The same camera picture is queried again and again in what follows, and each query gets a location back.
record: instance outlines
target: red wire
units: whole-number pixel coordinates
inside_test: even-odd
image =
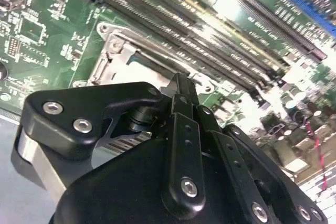
[[[327,182],[327,177],[325,176],[326,167],[324,166],[324,157],[323,157],[322,150],[321,150],[321,143],[320,143],[319,138],[315,135],[314,131],[311,129],[311,125],[309,121],[306,122],[306,128],[307,128],[308,135],[315,140],[315,147],[317,148],[319,156],[320,156],[320,165],[321,165],[322,172],[323,172],[322,191],[325,191],[328,187],[328,182]]]

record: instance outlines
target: gray surface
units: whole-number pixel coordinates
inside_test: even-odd
[[[0,119],[0,224],[47,224],[56,204],[48,192],[18,175],[11,164],[16,130],[17,125]],[[101,149],[94,152],[92,165],[111,158],[109,150]]]

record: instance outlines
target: bolt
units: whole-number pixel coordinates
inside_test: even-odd
[[[195,183],[188,178],[184,178],[181,181],[181,188],[182,191],[191,198],[195,198],[198,193]]]
[[[110,41],[110,46],[109,46],[109,48],[111,49],[112,52],[119,52],[120,49],[122,48],[122,45],[123,45],[122,42],[120,42],[120,41],[118,41],[118,40],[116,40],[116,39],[112,39],[112,40]]]
[[[298,206],[298,209],[302,217],[304,217],[307,221],[310,221],[311,218],[309,213],[302,206]]]
[[[261,222],[266,223],[268,221],[267,213],[260,204],[254,202],[252,204],[252,211]]]
[[[104,33],[107,32],[107,26],[106,25],[102,25],[102,26],[100,26],[99,30],[100,30],[101,33],[104,34]]]
[[[62,113],[63,107],[57,102],[46,102],[43,104],[43,110],[50,115],[58,115]]]
[[[205,112],[205,114],[210,115],[211,111],[207,108],[207,107],[203,107],[203,111]]]
[[[157,93],[157,90],[155,89],[155,88],[150,88],[150,89],[148,89],[148,91],[151,93],[151,94],[153,94],[153,95],[157,95],[158,93]]]
[[[233,131],[233,133],[235,133],[236,135],[240,135],[240,131],[239,131],[239,129],[238,129],[237,127],[234,127],[234,128],[232,129],[232,131]]]
[[[92,124],[85,119],[77,119],[72,125],[73,128],[80,133],[89,133],[92,131]]]
[[[319,212],[317,212],[314,208],[310,208],[310,210],[319,221],[322,221],[322,216]]]

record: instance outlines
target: blue ram slot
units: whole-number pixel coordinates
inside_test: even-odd
[[[314,20],[321,28],[330,33],[333,37],[336,38],[336,27],[333,26],[328,20],[324,19],[323,16],[315,12],[313,6],[307,4],[303,0],[290,0],[294,3],[303,13],[309,16]]]

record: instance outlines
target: motherboard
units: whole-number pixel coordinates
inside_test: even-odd
[[[146,81],[164,92],[183,72],[220,126],[239,125],[303,181],[336,131],[336,0],[321,1],[0,0],[1,116],[38,90]]]

